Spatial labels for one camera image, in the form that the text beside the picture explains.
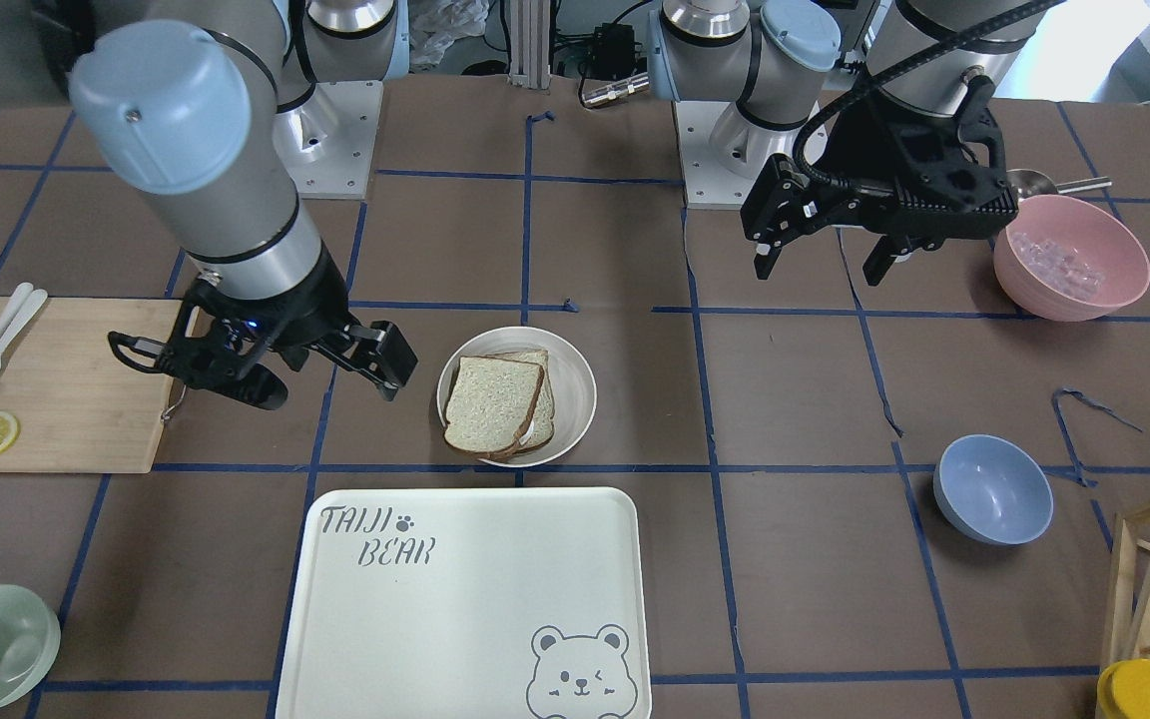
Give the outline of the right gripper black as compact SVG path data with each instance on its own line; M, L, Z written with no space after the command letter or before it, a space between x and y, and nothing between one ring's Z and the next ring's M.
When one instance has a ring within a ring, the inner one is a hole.
M394 401L417 355L392 322L361 324L348 313L345 282L328 251L291 290L268 299L238 300L221 282L200 275L186 295L167 341L108 332L118 362L146 374L168 374L187 388L210 391L259 410L279 410L288 387L262 365L275 354L291 370L320 354L359 374Z

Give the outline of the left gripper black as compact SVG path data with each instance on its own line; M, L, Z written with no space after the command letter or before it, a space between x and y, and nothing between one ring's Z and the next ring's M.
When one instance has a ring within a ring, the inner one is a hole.
M961 86L954 114L934 117L874 90L841 110L816 173L848 182L819 183L776 154L741 205L756 242L754 269L767 281L787 243L827 225L858 225L880 236L862 261L868 286L931 240L989 240L1012 223L1018 200L1007 179L1004 140L990 113L995 85L976 76Z

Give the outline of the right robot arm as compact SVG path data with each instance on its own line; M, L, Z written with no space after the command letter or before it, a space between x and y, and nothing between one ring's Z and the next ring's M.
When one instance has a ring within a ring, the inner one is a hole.
M118 362L261 410L262 364L319 354L392 400L417 364L400 329L361 323L274 140L282 81L383 79L409 53L401 1L148 1L100 28L101 1L37 1L51 72L102 158L172 228L198 276L164 341L109 332Z

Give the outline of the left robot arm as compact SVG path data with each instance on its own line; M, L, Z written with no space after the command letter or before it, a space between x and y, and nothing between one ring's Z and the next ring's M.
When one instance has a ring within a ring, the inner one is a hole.
M895 260L946 240L990 240L1013 222L1002 129L989 104L1048 1L894 1L843 95L819 104L843 29L814 1L654 1L647 79L670 101L726 102L726 143L753 179L744 236L766 281L793 240L833 227L877 235L876 286Z

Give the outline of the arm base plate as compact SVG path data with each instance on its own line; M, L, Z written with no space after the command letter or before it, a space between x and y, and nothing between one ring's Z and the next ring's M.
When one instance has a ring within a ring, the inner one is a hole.
M300 196L365 200L383 95L379 81L323 83L276 115L275 150Z
M770 155L788 155L803 128L758 127L735 102L680 101L674 117L689 211L739 211Z

